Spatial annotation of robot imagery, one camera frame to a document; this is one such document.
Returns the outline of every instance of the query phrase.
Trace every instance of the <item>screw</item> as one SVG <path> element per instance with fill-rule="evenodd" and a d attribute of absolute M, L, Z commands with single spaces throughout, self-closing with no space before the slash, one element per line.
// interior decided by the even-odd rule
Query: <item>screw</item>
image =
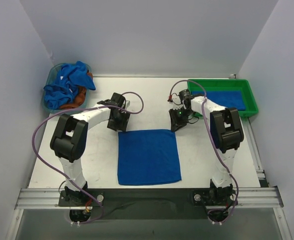
<path fill-rule="evenodd" d="M 98 196 L 97 196 L 97 200 L 98 200 L 98 202 L 102 202 L 103 201 L 103 195 L 101 195 L 101 194 L 99 194 Z"/>
<path fill-rule="evenodd" d="M 194 199 L 195 199 L 196 202 L 200 201 L 201 200 L 200 194 L 194 195 Z"/>

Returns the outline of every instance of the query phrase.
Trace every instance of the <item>plastic bin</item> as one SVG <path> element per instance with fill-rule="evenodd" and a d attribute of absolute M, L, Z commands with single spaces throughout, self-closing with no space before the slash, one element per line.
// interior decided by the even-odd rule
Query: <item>plastic bin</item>
<path fill-rule="evenodd" d="M 256 100 L 253 97 L 250 84 L 245 79 L 189 79 L 201 84 L 206 91 L 241 91 L 245 111 L 239 111 L 241 117 L 251 117 L 259 112 Z M 188 82 L 188 89 L 202 91 L 202 89 L 192 82 Z"/>
<path fill-rule="evenodd" d="M 48 74 L 48 78 L 47 78 L 46 85 L 47 85 L 47 84 L 51 84 L 51 83 L 53 83 L 53 81 L 54 81 L 54 80 L 56 79 L 56 77 L 57 77 L 57 73 L 58 73 L 58 71 L 61 69 L 61 66 L 62 66 L 63 64 L 64 64 L 64 63 L 58 64 L 58 65 L 54 66 L 54 67 L 50 70 L 50 72 L 49 72 L 49 74 Z M 89 70 L 89 72 L 91 72 L 91 67 L 90 67 L 88 64 L 86 64 L 86 66 L 87 66 L 87 69 Z M 85 101 L 83 102 L 82 105 L 79 106 L 79 108 L 86 108 L 87 103 L 88 103 L 88 99 L 89 99 L 89 95 L 90 95 L 90 94 L 89 94 L 89 92 L 87 91 Z M 51 113 L 51 114 L 55 114 L 55 113 L 61 111 L 60 109 L 50 109 L 50 108 L 48 108 L 48 107 L 46 106 L 45 101 L 44 101 L 44 96 L 45 96 L 45 92 L 43 91 L 42 99 L 41 99 L 41 105 L 42 105 L 43 109 L 46 110 L 46 112 Z M 76 113 L 76 111 L 71 111 L 70 113 L 67 112 L 66 114 L 75 114 L 75 113 Z"/>

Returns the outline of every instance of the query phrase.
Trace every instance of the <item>white panel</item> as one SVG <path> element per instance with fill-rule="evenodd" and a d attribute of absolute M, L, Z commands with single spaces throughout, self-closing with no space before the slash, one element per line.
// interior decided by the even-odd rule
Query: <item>white panel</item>
<path fill-rule="evenodd" d="M 135 78 L 135 77 L 97 77 L 94 79 L 96 91 L 90 92 L 88 107 L 98 101 L 111 98 L 114 92 L 135 91 L 144 99 L 145 108 L 138 115 L 131 115 L 128 131 L 147 129 L 170 129 L 167 102 L 169 91 L 178 78 Z M 186 89 L 187 84 L 178 84 L 174 92 Z M 126 95 L 130 100 L 131 111 L 137 112 L 141 103 L 138 97 Z M 50 164 L 62 169 L 61 163 L 50 149 L 49 143 L 58 117 L 51 119 L 46 126 L 39 154 Z M 203 120 L 189 124 L 176 132 L 177 147 L 182 181 L 144 186 L 119 185 L 118 169 L 118 133 L 107 128 L 107 122 L 100 123 L 88 131 L 86 150 L 81 157 L 83 174 L 90 188 L 208 188 L 210 179 L 216 171 L 216 155 L 211 146 Z M 239 187 L 259 187 L 259 180 L 252 160 L 247 138 L 241 143 L 234 160 L 233 173 Z M 58 188 L 64 177 L 49 169 L 40 160 L 36 161 L 30 188 Z"/>
<path fill-rule="evenodd" d="M 278 0 L 21 0 L 54 62 L 96 74 L 238 73 Z"/>
<path fill-rule="evenodd" d="M 278 2 L 240 75 L 250 81 L 260 108 L 253 131 L 294 239 L 294 0 Z"/>
<path fill-rule="evenodd" d="M 34 164 L 31 134 L 44 117 L 41 88 L 51 65 L 19 1 L 0 0 L 0 239 Z"/>

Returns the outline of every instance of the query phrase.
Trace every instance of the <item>folded blue towel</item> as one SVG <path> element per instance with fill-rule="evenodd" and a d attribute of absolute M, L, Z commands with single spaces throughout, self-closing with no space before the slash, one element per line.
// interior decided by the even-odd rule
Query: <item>folded blue towel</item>
<path fill-rule="evenodd" d="M 61 105 L 72 103 L 78 95 L 78 86 L 96 90 L 92 78 L 87 75 L 86 64 L 81 61 L 76 64 L 63 64 L 54 82 L 43 88 L 47 107 L 58 109 Z"/>
<path fill-rule="evenodd" d="M 157 185 L 181 180 L 176 135 L 166 129 L 119 132 L 120 185 Z"/>
<path fill-rule="evenodd" d="M 192 94 L 203 94 L 203 91 L 193 91 Z M 241 91 L 207 91 L 207 98 L 227 108 L 237 108 L 239 111 L 246 110 Z"/>

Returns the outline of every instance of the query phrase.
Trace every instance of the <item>white wall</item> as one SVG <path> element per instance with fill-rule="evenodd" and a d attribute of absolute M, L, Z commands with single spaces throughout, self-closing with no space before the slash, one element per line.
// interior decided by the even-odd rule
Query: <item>white wall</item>
<path fill-rule="evenodd" d="M 240 71 L 259 106 L 252 127 L 294 237 L 294 0 L 279 0 Z"/>
<path fill-rule="evenodd" d="M 21 0 L 54 63 L 96 74 L 238 73 L 278 0 Z"/>
<path fill-rule="evenodd" d="M 0 0 L 0 239 L 35 161 L 31 135 L 45 117 L 41 89 L 51 66 L 19 1 Z"/>

